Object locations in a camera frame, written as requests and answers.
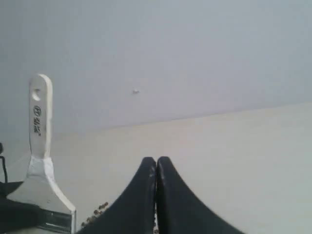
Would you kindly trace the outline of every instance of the white paint brush handle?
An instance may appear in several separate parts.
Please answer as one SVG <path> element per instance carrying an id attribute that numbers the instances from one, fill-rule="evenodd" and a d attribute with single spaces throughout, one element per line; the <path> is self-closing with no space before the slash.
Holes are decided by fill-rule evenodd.
<path id="1" fill-rule="evenodd" d="M 50 157 L 52 83 L 38 74 L 29 83 L 29 143 L 32 156 Z"/>

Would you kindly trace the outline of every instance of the beige wall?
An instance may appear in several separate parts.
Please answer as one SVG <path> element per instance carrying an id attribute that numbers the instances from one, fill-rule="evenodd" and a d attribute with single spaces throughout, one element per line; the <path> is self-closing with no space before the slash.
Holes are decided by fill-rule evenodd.
<path id="1" fill-rule="evenodd" d="M 54 136 L 51 156 L 78 223 L 120 195 L 143 157 L 169 156 L 195 194 L 242 231 L 309 234 L 311 142 L 307 103 Z M 23 179 L 27 141 L 6 149 L 15 156 L 8 159 L 9 179 Z"/>

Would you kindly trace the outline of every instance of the white ceiling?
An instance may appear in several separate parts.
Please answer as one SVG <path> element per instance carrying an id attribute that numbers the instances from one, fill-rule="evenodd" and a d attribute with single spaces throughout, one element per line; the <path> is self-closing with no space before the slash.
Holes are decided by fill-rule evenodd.
<path id="1" fill-rule="evenodd" d="M 312 101 L 311 40 L 307 0 L 1 1 L 0 137 L 38 72 L 55 133 Z"/>

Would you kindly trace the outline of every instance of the black cable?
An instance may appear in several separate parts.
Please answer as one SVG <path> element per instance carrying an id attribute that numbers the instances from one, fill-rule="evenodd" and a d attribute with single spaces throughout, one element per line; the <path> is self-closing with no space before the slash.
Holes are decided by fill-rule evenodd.
<path id="1" fill-rule="evenodd" d="M 6 172 L 6 167 L 5 167 L 5 157 L 0 156 L 0 158 L 2 159 L 2 168 L 3 168 L 3 172 L 4 172 L 4 181 L 7 184 L 8 183 L 8 173 Z"/>

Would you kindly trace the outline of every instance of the white wall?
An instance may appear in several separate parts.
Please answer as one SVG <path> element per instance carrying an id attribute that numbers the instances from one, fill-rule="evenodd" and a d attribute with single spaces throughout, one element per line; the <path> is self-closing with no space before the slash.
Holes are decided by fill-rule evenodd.
<path id="1" fill-rule="evenodd" d="M 28 136 L 38 72 L 55 133 L 312 101 L 311 22 L 310 0 L 1 0 L 0 140 Z"/>
<path id="2" fill-rule="evenodd" d="M 143 157 L 169 156 L 195 194 L 245 233 L 310 234 L 311 119 L 307 103 L 56 136 L 51 156 L 79 223 L 122 193 Z M 15 154 L 26 155 L 25 144 Z M 9 167 L 10 181 L 23 179 L 27 161 Z"/>

